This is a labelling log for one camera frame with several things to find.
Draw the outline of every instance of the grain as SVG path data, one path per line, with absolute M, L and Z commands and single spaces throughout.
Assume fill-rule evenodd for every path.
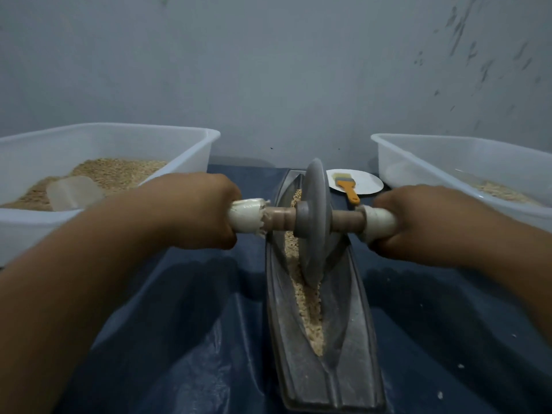
M 482 191 L 483 193 L 486 193 L 488 195 L 494 196 L 502 200 L 507 200 L 507 201 L 516 202 L 516 203 L 527 203 L 535 206 L 543 206 L 543 204 L 529 198 L 523 193 L 519 193 L 514 189 L 510 189 L 509 187 L 503 186 L 502 184 L 499 184 L 499 183 L 494 183 L 493 181 L 486 180 L 483 183 L 476 185 L 475 188 L 478 189 L 479 191 Z
M 301 200 L 301 189 L 295 192 L 291 206 Z M 299 307 L 299 314 L 305 327 L 308 342 L 317 356 L 324 353 L 324 334 L 322 330 L 322 311 L 320 304 L 320 285 L 316 289 L 311 288 L 305 282 L 299 262 L 299 240 L 293 236 L 293 232 L 286 232 L 284 237 L 284 249 L 287 270 L 292 278 L 295 291 L 295 301 Z
M 165 161 L 128 160 L 118 158 L 89 159 L 67 174 L 66 177 L 85 175 L 94 180 L 106 196 L 138 186 L 142 181 L 165 166 Z M 46 187 L 64 177 L 48 176 L 35 183 L 16 201 L 0 205 L 0 208 L 52 211 Z

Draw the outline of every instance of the white plastic tub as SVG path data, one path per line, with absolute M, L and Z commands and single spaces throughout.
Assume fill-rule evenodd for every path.
M 147 180 L 166 173 L 204 172 L 211 144 L 219 137 L 220 132 L 201 128 L 74 124 L 0 138 L 0 203 L 16 200 L 48 175 L 67 175 L 87 159 L 168 161 Z M 0 266 L 78 212 L 0 208 Z
M 460 170 L 552 205 L 552 154 L 489 139 L 461 136 L 372 135 L 379 174 L 390 187 L 429 184 L 461 190 L 500 212 L 552 232 L 552 208 L 505 201 L 454 177 Z

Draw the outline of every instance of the hand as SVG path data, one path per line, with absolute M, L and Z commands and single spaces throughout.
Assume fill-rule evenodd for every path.
M 143 205 L 167 246 L 228 250 L 236 244 L 227 213 L 241 193 L 223 174 L 166 174 L 124 195 Z
M 446 187 L 399 187 L 376 197 L 374 207 L 395 214 L 399 229 L 371 248 L 384 257 L 425 265 L 477 268 L 485 248 L 522 225 Z

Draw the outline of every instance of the orange brush handle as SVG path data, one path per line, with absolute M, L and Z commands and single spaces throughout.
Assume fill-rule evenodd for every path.
M 358 197 L 358 195 L 354 191 L 354 187 L 356 183 L 354 181 L 343 181 L 343 180 L 337 180 L 336 184 L 341 187 L 343 190 L 345 190 L 345 193 L 347 193 L 347 198 L 349 199 L 349 202 L 351 202 L 352 205 L 360 205 L 361 200 Z

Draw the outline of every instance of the brush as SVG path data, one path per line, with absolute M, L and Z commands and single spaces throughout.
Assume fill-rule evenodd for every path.
M 334 173 L 332 177 L 336 182 L 336 186 L 341 187 L 343 190 L 345 190 L 345 193 L 347 193 L 347 198 L 352 205 L 356 206 L 361 204 L 360 198 L 354 191 L 356 182 L 349 173 Z

